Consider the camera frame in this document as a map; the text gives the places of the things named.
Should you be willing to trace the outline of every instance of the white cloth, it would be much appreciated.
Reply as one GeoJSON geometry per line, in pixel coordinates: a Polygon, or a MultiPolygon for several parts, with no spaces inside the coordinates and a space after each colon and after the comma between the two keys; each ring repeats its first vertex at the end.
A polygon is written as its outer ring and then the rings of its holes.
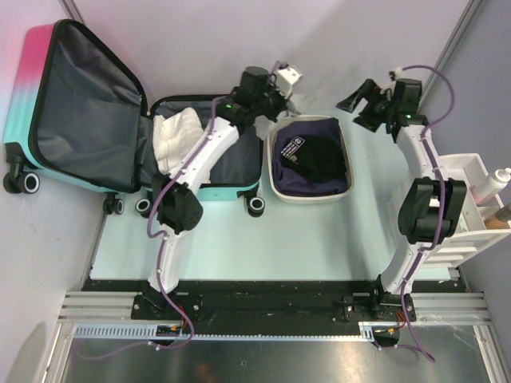
{"type": "MultiPolygon", "coordinates": [[[[169,174],[202,137],[204,130],[193,108],[165,119],[155,116],[153,120],[153,149],[162,174],[169,174]]],[[[209,174],[204,183],[209,183],[209,174]]]]}

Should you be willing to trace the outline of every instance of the pink and teal suitcase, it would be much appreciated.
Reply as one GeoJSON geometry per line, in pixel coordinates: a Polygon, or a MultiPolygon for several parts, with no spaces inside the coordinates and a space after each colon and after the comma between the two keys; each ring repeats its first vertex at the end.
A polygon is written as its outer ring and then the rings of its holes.
{"type": "MultiPolygon", "coordinates": [[[[29,30],[3,135],[11,193],[35,193],[39,175],[106,192],[105,211],[120,213],[117,193],[150,188],[157,173],[153,117],[191,106],[203,126],[214,96],[165,97],[150,109],[137,77],[87,27],[73,20],[29,30]]],[[[212,169],[199,199],[254,196],[262,142],[255,128],[212,169]]]]}

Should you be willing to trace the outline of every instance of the wall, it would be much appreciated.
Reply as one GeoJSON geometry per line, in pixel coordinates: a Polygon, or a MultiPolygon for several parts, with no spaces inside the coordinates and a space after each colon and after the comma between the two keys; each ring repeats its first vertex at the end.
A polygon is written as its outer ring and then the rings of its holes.
{"type": "Polygon", "coordinates": [[[435,63],[467,2],[76,1],[89,28],[141,79],[150,103],[228,92],[245,66],[271,68],[279,59],[304,73],[296,91],[316,94],[321,108],[367,77],[387,83],[396,66],[435,63]]]}
{"type": "MultiPolygon", "coordinates": [[[[511,166],[511,2],[486,2],[446,70],[456,91],[456,107],[434,128],[441,154],[478,152],[489,170],[511,166]]],[[[434,119],[448,105],[444,86],[437,86],[425,105],[434,119]]],[[[501,194],[511,202],[511,186],[501,194]]],[[[474,291],[483,290],[508,360],[511,360],[511,238],[471,259],[463,267],[474,291]]]]}
{"type": "MultiPolygon", "coordinates": [[[[2,2],[0,131],[25,32],[65,14],[57,0],[2,2]]],[[[3,145],[0,156],[4,158],[3,145]]],[[[0,161],[0,175],[7,166],[0,161]]],[[[36,195],[0,188],[0,381],[32,381],[46,351],[64,293],[77,284],[101,212],[101,197],[43,179],[36,195]]]]}

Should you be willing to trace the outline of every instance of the metal floor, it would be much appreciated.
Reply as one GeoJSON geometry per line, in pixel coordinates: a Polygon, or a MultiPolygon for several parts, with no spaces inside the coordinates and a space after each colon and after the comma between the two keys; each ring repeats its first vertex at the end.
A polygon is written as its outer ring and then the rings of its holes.
{"type": "MultiPolygon", "coordinates": [[[[368,342],[196,341],[183,349],[155,351],[140,346],[102,361],[96,356],[132,341],[75,339],[65,383],[330,383],[489,382],[473,327],[417,328],[437,362],[409,350],[378,350],[368,342]]],[[[400,344],[412,344],[408,330],[400,344]]]]}

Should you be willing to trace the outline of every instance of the folded clothing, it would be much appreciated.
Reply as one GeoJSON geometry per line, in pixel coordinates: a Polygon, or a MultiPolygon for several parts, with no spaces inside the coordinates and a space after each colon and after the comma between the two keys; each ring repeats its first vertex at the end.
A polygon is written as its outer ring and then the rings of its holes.
{"type": "Polygon", "coordinates": [[[272,153],[275,188],[284,195],[319,197],[348,188],[339,121],[296,121],[277,132],[272,153]]]}
{"type": "MultiPolygon", "coordinates": [[[[169,174],[188,155],[203,134],[199,116],[193,108],[186,108],[167,119],[155,116],[153,149],[160,173],[169,174]]],[[[209,183],[209,174],[203,183],[209,183]]]]}

